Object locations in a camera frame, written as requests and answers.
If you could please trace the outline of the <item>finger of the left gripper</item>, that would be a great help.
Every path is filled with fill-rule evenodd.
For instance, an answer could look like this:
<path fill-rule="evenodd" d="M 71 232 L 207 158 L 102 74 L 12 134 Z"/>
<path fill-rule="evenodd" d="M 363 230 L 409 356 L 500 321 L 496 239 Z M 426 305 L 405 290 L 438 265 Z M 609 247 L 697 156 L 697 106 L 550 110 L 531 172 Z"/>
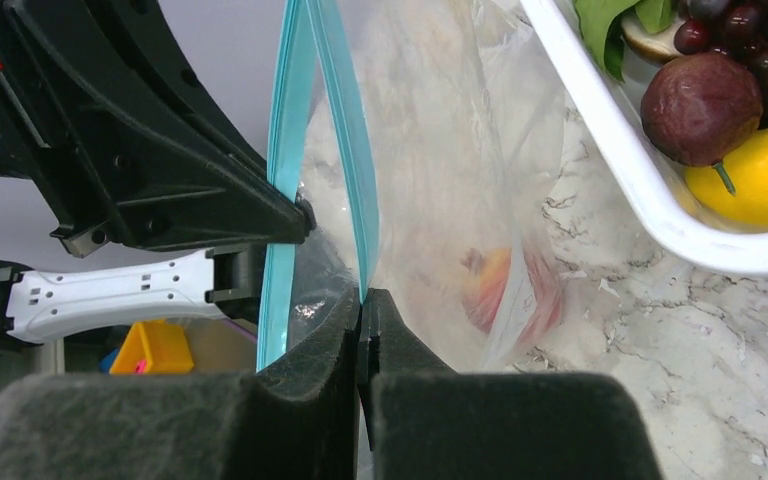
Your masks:
<path fill-rule="evenodd" d="M 300 244 L 311 207 L 202 85 L 155 1 L 11 1 L 53 102 L 53 237 L 85 257 Z"/>

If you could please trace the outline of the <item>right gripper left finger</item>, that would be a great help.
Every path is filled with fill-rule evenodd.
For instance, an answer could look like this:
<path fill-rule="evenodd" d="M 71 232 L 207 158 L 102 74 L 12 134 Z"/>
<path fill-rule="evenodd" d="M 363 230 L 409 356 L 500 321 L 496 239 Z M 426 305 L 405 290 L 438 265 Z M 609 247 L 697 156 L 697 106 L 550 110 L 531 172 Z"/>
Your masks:
<path fill-rule="evenodd" d="M 0 393 L 0 479 L 353 479 L 360 301 L 258 373 L 33 375 Z"/>

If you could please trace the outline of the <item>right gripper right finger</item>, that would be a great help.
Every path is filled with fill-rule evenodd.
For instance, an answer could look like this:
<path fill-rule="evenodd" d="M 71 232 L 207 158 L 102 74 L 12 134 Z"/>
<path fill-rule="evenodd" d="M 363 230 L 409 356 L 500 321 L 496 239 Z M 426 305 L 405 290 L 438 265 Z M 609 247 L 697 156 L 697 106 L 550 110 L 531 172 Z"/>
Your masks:
<path fill-rule="evenodd" d="M 447 366 L 367 293 L 358 364 L 378 479 L 658 479 L 639 409 L 593 373 L 472 373 Z"/>

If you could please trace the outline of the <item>red apple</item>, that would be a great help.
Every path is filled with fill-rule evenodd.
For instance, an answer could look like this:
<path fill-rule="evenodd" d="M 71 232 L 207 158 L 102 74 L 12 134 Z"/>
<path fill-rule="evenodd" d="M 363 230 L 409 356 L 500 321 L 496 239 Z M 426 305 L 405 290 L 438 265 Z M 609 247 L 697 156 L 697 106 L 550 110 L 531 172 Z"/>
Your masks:
<path fill-rule="evenodd" d="M 562 287 L 554 264 L 544 256 L 509 247 L 469 249 L 460 302 L 468 321 L 486 335 L 538 343 L 561 320 Z"/>

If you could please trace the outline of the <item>clear zip top bag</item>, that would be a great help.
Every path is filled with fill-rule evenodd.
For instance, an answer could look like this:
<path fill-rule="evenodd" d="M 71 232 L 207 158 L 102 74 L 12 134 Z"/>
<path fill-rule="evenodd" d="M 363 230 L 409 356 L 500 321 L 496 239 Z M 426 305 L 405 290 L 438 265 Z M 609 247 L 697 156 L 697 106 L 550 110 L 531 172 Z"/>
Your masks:
<path fill-rule="evenodd" d="M 563 143 L 562 84 L 534 30 L 495 1 L 289 1 L 268 180 L 312 206 L 300 245 L 267 249 L 256 364 L 319 326 L 340 294 L 388 291 L 459 371 L 533 348 L 466 318 L 466 252 L 555 268 L 541 206 Z"/>

